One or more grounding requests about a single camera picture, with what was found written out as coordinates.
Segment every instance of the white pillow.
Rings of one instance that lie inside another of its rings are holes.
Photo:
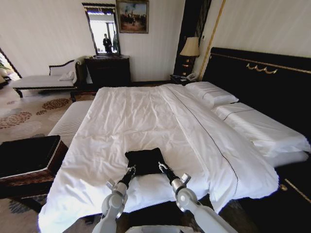
[[[266,157],[275,157],[281,152],[311,151],[304,135],[243,103],[218,106],[212,111],[253,142]]]
[[[69,81],[74,79],[74,72],[73,70],[63,74],[58,80],[59,81]]]
[[[211,109],[216,105],[239,101],[234,95],[222,90],[209,82],[196,82],[186,85],[186,88]]]

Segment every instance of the black headboard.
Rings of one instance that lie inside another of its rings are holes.
[[[202,80],[311,142],[311,58],[212,48]]]

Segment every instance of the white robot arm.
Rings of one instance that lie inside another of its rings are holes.
[[[130,167],[125,176],[117,184],[113,180],[107,182],[112,193],[108,195],[102,204],[102,219],[93,229],[93,233],[115,233],[117,231],[116,219],[124,210],[127,201],[126,190],[136,172],[136,167]]]
[[[238,233],[211,208],[203,206],[198,201],[196,194],[191,189],[187,188],[186,185],[191,179],[191,176],[184,173],[180,179],[164,164],[159,163],[159,168],[170,180],[170,184],[175,193],[176,204],[179,209],[183,212],[189,210],[193,213],[195,221],[204,232]]]

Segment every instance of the gold wall trim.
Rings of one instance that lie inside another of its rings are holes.
[[[211,55],[221,56],[221,57],[233,58],[233,59],[237,59],[237,60],[241,60],[241,61],[246,61],[246,62],[258,63],[258,64],[262,64],[262,65],[266,65],[266,66],[271,66],[271,67],[277,67],[277,68],[281,68],[281,69],[288,69],[288,70],[293,70],[293,71],[297,71],[297,72],[311,74],[311,70],[304,70],[304,69],[297,69],[297,68],[293,68],[293,67],[280,66],[280,65],[275,65],[275,64],[266,63],[266,62],[259,62],[259,61],[244,59],[244,58],[240,58],[240,57],[233,57],[233,56],[222,55],[222,54],[213,53],[213,52],[211,52],[210,54]]]
[[[199,73],[199,79],[200,79],[200,80],[202,80],[201,75],[202,75],[202,71],[203,71],[203,68],[204,68],[204,64],[205,64],[205,62],[206,62],[206,59],[207,59],[207,56],[208,56],[208,53],[209,53],[209,50],[210,50],[210,46],[211,46],[212,41],[213,41],[213,39],[214,39],[214,35],[215,35],[216,29],[217,29],[217,26],[218,26],[218,22],[219,22],[220,16],[222,15],[224,6],[225,6],[225,0],[223,0],[222,5],[221,5],[221,7],[220,7],[220,9],[219,9],[219,13],[218,13],[218,16],[217,16],[215,25],[214,25],[214,29],[213,29],[213,32],[212,32],[212,36],[210,37],[210,40],[209,40],[209,43],[208,43],[208,47],[207,47],[206,52],[205,52],[204,60],[203,60],[203,62],[202,62],[201,69],[200,69],[200,73]]]
[[[304,199],[306,199],[309,203],[311,203],[311,200],[303,193],[301,192],[295,185],[293,185],[289,180],[285,179],[285,181],[294,189],[296,190]]]

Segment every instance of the framed painting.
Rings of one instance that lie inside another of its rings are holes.
[[[120,33],[148,33],[148,8],[146,0],[118,0]]]

